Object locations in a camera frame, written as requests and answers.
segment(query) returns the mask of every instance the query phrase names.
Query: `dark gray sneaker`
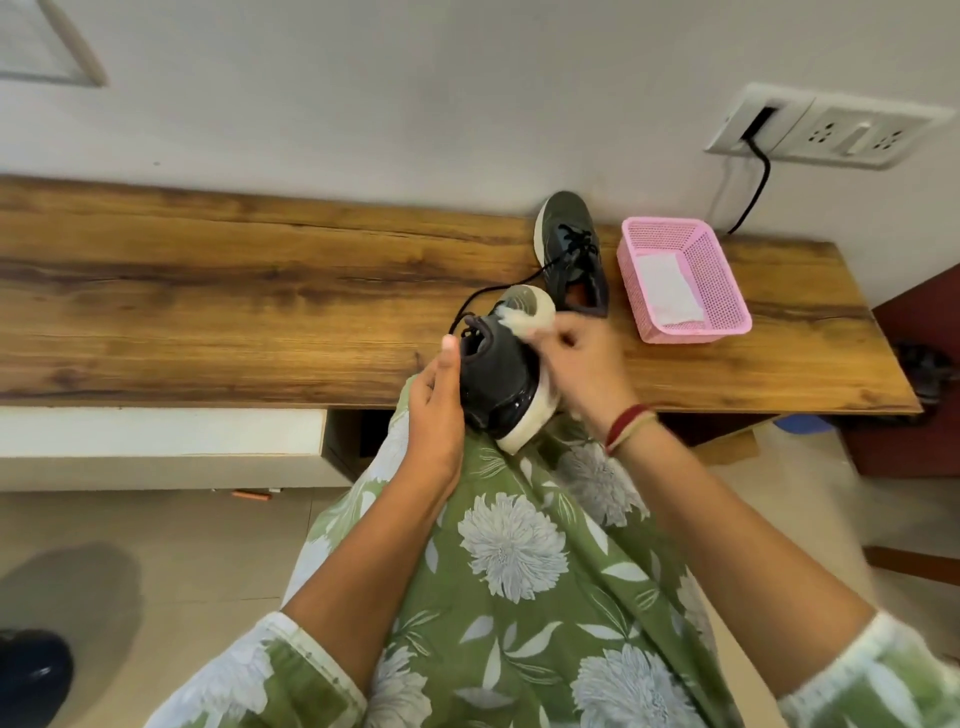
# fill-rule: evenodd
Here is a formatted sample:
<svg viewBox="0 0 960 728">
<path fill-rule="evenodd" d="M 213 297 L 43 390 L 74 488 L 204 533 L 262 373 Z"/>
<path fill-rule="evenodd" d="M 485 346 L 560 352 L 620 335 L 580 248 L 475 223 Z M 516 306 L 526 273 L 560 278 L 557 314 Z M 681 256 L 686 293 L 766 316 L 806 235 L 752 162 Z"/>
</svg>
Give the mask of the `dark gray sneaker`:
<svg viewBox="0 0 960 728">
<path fill-rule="evenodd" d="M 555 192 L 543 203 L 534 227 L 534 251 L 558 311 L 607 318 L 610 293 L 600 264 L 600 241 L 579 195 Z"/>
<path fill-rule="evenodd" d="M 537 353 L 514 336 L 504 309 L 553 320 L 553 302 L 534 286 L 507 290 L 486 316 L 466 314 L 460 340 L 460 404 L 468 425 L 511 455 L 553 416 L 558 396 Z"/>
</svg>

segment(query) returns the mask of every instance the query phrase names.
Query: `plastic basket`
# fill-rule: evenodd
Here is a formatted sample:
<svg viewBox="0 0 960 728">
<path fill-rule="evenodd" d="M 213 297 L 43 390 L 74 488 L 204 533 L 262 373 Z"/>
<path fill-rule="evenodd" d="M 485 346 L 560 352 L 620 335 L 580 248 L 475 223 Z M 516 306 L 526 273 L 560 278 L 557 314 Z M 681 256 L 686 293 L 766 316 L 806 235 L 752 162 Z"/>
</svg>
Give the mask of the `plastic basket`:
<svg viewBox="0 0 960 728">
<path fill-rule="evenodd" d="M 643 281 L 635 260 L 652 253 L 677 253 L 680 270 L 704 321 L 660 326 L 643 300 Z M 743 302 L 730 265 L 713 229 L 702 220 L 672 217 L 628 217 L 616 251 L 636 329 L 648 344 L 705 344 L 746 333 L 754 322 Z"/>
</svg>

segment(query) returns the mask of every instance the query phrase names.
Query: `white paper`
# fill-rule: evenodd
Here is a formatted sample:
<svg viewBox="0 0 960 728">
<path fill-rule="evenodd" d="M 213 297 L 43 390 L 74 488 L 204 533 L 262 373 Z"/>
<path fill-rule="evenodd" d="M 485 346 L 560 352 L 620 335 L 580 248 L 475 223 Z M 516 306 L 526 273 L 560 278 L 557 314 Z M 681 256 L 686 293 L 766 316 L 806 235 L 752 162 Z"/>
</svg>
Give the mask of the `white paper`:
<svg viewBox="0 0 960 728">
<path fill-rule="evenodd" d="M 638 255 L 636 268 L 643 281 L 643 298 L 658 325 L 704 320 L 704 309 L 686 282 L 676 253 Z"/>
</svg>

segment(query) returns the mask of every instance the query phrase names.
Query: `power cord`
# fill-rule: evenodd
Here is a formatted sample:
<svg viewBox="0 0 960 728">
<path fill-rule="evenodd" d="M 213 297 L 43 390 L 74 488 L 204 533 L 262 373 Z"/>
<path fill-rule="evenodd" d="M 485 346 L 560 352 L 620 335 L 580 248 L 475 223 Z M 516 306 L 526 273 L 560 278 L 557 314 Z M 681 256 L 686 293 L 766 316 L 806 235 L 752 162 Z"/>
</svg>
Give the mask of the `power cord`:
<svg viewBox="0 0 960 728">
<path fill-rule="evenodd" d="M 470 311 L 467 311 L 467 306 L 469 306 L 473 302 L 473 299 L 475 299 L 477 296 L 484 293 L 490 293 L 491 291 L 505 291 L 512 286 L 524 285 L 525 283 L 529 283 L 530 281 L 535 279 L 537 276 L 539 276 L 541 273 L 543 273 L 547 268 L 550 268 L 551 266 L 556 265 L 562 260 L 569 259 L 572 255 L 575 256 L 575 255 L 582 255 L 584 253 L 586 254 L 599 253 L 597 244 L 593 242 L 592 232 L 580 231 L 579 229 L 572 228 L 569 225 L 560 225 L 560 227 L 565 228 L 567 234 L 573 240 L 573 242 L 570 243 L 570 245 L 566 248 L 566 250 L 563 253 L 560 253 L 555 258 L 547 260 L 543 265 L 541 265 L 537 269 L 536 273 L 530 276 L 527 276 L 523 280 L 518 280 L 516 283 L 505 283 L 503 285 L 489 285 L 486 288 L 481 288 L 478 291 L 473 291 L 473 293 L 467 296 L 467 300 L 464 301 L 464 304 L 460 306 L 460 310 L 457 311 L 457 315 L 454 316 L 453 318 L 453 323 L 450 324 L 450 331 L 448 331 L 447 333 L 452 334 L 454 331 L 456 331 L 457 326 L 459 326 L 460 322 L 463 320 L 465 316 L 473 315 Z"/>
<path fill-rule="evenodd" d="M 770 179 L 770 159 L 760 151 L 760 148 L 756 146 L 754 141 L 754 136 L 744 136 L 744 142 L 747 146 L 750 147 L 750 151 L 756 155 L 756 158 L 763 162 L 763 177 L 760 178 L 760 184 L 756 186 L 756 192 L 754 193 L 754 198 L 750 201 L 750 204 L 747 205 L 747 208 L 743 211 L 743 214 L 740 215 L 740 219 L 736 221 L 736 225 L 730 228 L 727 231 L 727 235 L 733 235 L 740 229 L 740 226 L 743 225 L 743 221 L 747 219 L 747 215 L 750 214 L 750 211 L 756 205 L 756 201 L 760 199 L 760 194 L 763 192 L 763 188 L 767 186 L 767 180 Z"/>
</svg>

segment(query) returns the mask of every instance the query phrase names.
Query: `bracelet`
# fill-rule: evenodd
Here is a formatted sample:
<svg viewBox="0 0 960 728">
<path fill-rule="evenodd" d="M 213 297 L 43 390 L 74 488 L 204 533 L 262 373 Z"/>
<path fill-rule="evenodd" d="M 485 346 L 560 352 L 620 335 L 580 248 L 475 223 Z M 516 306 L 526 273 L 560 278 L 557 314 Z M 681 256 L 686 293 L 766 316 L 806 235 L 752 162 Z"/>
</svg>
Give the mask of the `bracelet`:
<svg viewBox="0 0 960 728">
<path fill-rule="evenodd" d="M 634 404 L 627 407 L 620 413 L 620 416 L 613 421 L 610 433 L 607 435 L 607 443 L 604 445 L 604 452 L 611 456 L 613 451 L 622 445 L 638 427 L 644 423 L 654 421 L 657 413 L 650 407 L 643 404 Z"/>
</svg>

